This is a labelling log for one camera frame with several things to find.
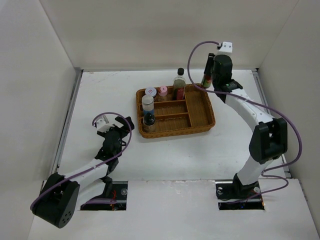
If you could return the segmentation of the tall red-label glass bottle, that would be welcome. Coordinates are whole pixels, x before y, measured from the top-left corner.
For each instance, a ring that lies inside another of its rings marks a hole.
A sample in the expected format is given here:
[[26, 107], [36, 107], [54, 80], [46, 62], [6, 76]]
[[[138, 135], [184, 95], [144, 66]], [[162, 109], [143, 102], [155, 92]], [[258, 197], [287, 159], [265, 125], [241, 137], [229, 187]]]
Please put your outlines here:
[[186, 80], [184, 78], [185, 70], [180, 67], [177, 69], [177, 77], [173, 80], [173, 99], [180, 101], [185, 98]]

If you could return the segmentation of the black-cap pepper shaker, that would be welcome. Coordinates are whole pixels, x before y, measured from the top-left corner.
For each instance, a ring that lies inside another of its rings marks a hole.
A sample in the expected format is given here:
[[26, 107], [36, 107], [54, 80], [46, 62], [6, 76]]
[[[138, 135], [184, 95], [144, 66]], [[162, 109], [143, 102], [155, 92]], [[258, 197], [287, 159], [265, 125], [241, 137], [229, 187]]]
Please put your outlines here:
[[156, 117], [151, 112], [148, 112], [143, 117], [143, 131], [146, 133], [153, 133], [156, 131]]

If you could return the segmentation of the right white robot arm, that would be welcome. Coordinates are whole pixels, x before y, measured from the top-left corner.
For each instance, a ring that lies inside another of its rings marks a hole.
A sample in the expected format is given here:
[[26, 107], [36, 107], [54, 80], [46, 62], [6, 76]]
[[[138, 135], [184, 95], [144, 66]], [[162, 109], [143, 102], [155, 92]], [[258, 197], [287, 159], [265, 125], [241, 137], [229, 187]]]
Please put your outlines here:
[[204, 74], [211, 77], [216, 95], [235, 110], [252, 131], [248, 145], [249, 158], [235, 174], [229, 190], [245, 197], [258, 183], [259, 176], [288, 149], [288, 125], [285, 119], [254, 105], [242, 85], [232, 78], [233, 63], [225, 54], [208, 54]]

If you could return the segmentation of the pink-cap spice jar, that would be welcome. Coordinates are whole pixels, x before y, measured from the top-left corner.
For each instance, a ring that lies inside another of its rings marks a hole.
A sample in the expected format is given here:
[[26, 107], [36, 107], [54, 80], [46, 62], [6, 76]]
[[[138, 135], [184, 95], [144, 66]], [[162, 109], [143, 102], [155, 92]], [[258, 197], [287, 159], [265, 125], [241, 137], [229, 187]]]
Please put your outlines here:
[[168, 88], [166, 86], [160, 86], [158, 88], [157, 101], [166, 102], [168, 99]]

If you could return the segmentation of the green-label red sauce bottle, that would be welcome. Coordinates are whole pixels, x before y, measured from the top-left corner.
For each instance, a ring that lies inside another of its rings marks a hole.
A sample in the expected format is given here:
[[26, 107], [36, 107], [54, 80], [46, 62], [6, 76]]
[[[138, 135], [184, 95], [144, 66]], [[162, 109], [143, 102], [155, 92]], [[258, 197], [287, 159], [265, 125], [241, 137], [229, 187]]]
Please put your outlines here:
[[201, 87], [208, 89], [212, 84], [212, 76], [210, 73], [204, 73], [201, 81]]

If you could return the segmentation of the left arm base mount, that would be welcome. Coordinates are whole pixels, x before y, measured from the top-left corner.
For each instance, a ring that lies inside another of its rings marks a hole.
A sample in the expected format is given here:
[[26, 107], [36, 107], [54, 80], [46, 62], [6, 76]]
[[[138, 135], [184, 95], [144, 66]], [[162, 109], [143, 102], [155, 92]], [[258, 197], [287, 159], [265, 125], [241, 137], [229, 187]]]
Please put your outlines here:
[[81, 211], [125, 211], [129, 183], [113, 181], [106, 176], [95, 181], [79, 195], [77, 206]]

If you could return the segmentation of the silver-cap blue-label jar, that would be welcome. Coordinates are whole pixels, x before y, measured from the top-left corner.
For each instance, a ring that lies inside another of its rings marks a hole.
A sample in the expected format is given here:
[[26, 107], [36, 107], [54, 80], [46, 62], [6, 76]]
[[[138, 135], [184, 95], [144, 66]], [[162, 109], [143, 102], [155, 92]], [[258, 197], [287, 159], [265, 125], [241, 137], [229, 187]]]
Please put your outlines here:
[[154, 97], [151, 96], [150, 94], [146, 94], [142, 97], [141, 99], [142, 103], [142, 111], [143, 115], [145, 116], [146, 114], [154, 114]]

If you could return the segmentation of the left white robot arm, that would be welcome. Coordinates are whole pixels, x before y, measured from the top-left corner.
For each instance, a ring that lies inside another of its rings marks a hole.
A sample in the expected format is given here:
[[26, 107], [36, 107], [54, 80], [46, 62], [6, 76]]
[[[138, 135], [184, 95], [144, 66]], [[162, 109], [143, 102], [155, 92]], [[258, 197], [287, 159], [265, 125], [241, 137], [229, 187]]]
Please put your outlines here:
[[123, 195], [113, 190], [113, 180], [109, 177], [119, 163], [119, 157], [128, 147], [135, 126], [131, 117], [115, 115], [115, 121], [122, 126], [110, 124], [106, 113], [101, 113], [92, 121], [97, 135], [103, 143], [96, 156], [85, 166], [61, 175], [51, 174], [39, 196], [30, 206], [31, 212], [44, 221], [61, 229], [71, 220], [76, 210], [86, 206], [99, 207], [123, 204]]

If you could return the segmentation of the white-lid dark jam jar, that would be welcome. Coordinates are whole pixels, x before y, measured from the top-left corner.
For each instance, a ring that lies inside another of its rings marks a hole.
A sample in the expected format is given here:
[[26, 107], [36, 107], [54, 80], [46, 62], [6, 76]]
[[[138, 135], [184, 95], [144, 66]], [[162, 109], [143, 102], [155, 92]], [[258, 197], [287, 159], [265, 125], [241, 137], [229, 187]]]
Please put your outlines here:
[[157, 96], [157, 89], [154, 87], [147, 87], [144, 91], [145, 95], [147, 96], [151, 96], [153, 97], [153, 99], [155, 99], [155, 97]]

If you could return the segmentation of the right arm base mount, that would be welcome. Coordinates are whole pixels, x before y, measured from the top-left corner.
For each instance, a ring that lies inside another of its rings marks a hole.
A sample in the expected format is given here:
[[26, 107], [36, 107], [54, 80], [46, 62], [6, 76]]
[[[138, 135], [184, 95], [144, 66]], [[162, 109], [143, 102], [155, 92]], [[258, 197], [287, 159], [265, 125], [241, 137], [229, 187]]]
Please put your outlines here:
[[233, 180], [215, 182], [215, 194], [221, 211], [264, 210], [264, 202], [258, 181], [242, 185], [235, 175]]

